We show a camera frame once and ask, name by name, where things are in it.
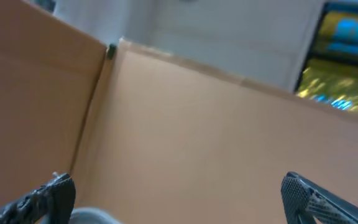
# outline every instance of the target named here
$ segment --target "dark green clip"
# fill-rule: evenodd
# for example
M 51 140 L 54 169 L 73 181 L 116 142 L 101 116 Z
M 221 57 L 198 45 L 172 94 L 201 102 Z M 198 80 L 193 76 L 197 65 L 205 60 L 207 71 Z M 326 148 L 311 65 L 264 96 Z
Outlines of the dark green clip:
M 117 46 L 114 44 L 110 44 L 109 48 L 107 49 L 107 59 L 112 60 L 114 54 L 116 53 Z

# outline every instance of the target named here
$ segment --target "brown cardboard wall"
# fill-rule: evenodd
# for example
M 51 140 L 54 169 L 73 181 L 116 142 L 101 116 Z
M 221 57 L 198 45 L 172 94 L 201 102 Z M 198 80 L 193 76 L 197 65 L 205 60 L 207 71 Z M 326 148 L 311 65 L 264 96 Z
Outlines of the brown cardboard wall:
M 124 223 L 285 223 L 293 170 L 358 206 L 358 115 L 128 43 L 116 63 L 78 205 Z
M 0 0 L 0 206 L 68 172 L 106 47 Z

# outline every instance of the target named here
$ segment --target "cardboard panel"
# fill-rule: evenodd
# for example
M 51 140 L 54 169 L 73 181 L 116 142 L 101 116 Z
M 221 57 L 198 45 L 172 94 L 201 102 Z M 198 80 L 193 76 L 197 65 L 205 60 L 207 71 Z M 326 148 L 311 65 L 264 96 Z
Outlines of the cardboard panel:
M 358 206 L 358 114 L 126 42 L 116 63 L 78 205 L 124 223 L 285 223 L 293 170 Z
M 68 172 L 106 47 L 0 0 L 0 206 Z

